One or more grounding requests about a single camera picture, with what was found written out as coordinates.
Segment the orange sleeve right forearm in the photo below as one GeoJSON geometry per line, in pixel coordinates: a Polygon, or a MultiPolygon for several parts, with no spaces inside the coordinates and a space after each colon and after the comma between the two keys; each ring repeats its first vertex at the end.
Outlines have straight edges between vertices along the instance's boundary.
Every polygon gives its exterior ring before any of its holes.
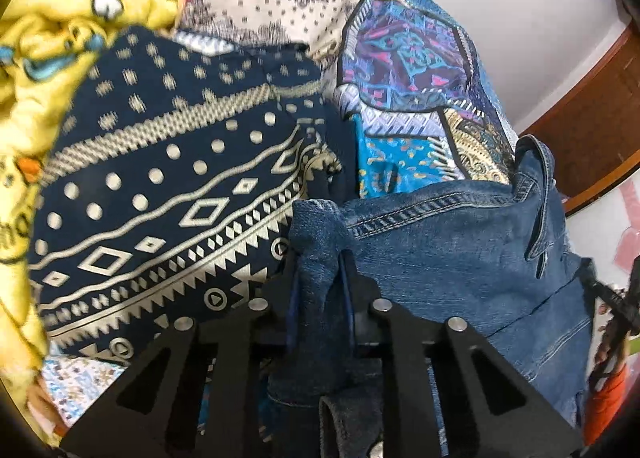
{"type": "Polygon", "coordinates": [[[615,374],[606,379],[600,391],[590,395],[586,405],[584,422],[584,442],[587,446],[594,444],[614,419],[625,396],[627,366],[620,367],[615,374]]]}

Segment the person right hand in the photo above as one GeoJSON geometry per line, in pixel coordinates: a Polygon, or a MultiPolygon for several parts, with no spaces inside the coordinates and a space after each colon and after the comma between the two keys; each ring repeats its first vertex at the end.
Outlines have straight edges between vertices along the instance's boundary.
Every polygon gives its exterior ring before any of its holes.
{"type": "Polygon", "coordinates": [[[616,376],[621,371],[626,370],[626,360],[629,355],[629,337],[625,335],[623,339],[617,336],[618,322],[611,313],[611,308],[601,302],[597,309],[597,319],[606,320],[606,324],[599,327],[600,338],[596,353],[593,357],[593,370],[590,376],[594,376],[599,367],[613,364],[613,368],[608,372],[610,377],[616,376]]]}

